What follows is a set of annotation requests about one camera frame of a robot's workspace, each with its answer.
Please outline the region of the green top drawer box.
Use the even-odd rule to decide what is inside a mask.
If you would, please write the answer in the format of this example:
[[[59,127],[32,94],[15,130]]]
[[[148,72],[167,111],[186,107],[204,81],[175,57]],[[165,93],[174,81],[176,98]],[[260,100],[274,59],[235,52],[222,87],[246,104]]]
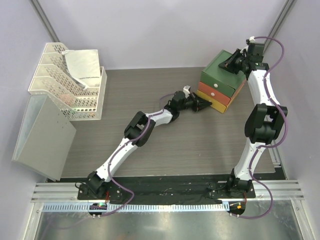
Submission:
[[[231,98],[236,90],[246,80],[242,72],[230,73],[219,67],[219,64],[227,60],[232,54],[221,50],[219,54],[201,72],[200,81],[207,86],[218,90],[220,93]]]

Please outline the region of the yellow bottom drawer box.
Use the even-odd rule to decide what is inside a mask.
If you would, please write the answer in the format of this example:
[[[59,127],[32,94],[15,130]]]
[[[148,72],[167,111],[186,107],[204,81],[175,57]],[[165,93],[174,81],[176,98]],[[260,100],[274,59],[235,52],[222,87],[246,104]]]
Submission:
[[[234,99],[238,96],[239,91],[235,94],[234,97],[231,98],[230,102],[227,105],[223,105],[221,102],[213,99],[212,97],[206,95],[205,93],[197,90],[196,91],[196,95],[208,102],[211,102],[211,107],[215,110],[217,110],[220,113],[225,113],[225,111],[229,108],[229,106],[232,104],[232,102],[234,101]]]

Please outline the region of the red drawer box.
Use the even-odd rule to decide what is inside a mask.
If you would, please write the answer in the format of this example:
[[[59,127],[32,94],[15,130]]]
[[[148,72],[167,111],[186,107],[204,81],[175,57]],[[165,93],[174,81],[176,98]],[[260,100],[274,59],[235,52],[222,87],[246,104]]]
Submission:
[[[231,97],[224,95],[223,93],[219,92],[215,88],[212,88],[203,82],[198,83],[198,90],[206,94],[210,98],[218,101],[222,105],[228,106],[237,97],[238,93],[241,91],[244,85],[245,85],[245,81],[242,82],[240,87],[233,93]]]

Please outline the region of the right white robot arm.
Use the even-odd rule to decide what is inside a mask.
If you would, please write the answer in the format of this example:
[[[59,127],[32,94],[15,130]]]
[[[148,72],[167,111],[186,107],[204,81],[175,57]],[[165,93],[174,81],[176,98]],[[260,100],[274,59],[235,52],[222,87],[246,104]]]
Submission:
[[[253,173],[266,148],[270,148],[285,124],[288,109],[277,100],[270,81],[269,66],[262,62],[260,51],[237,49],[219,67],[232,74],[243,72],[250,89],[254,108],[249,115],[244,134],[246,144],[237,165],[222,188],[230,197],[243,196],[253,190]]]

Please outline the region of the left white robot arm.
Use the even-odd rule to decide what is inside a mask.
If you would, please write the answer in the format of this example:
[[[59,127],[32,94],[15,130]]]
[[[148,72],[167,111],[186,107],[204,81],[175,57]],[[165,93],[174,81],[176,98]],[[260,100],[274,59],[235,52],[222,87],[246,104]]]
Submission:
[[[120,165],[148,141],[155,127],[174,122],[180,111],[192,110],[196,113],[212,105],[210,101],[191,92],[189,86],[171,96],[161,110],[152,113],[139,111],[135,114],[125,128],[123,138],[115,151],[100,167],[90,173],[86,182],[81,185],[83,193],[90,198],[102,199],[108,191],[107,183],[112,181]]]

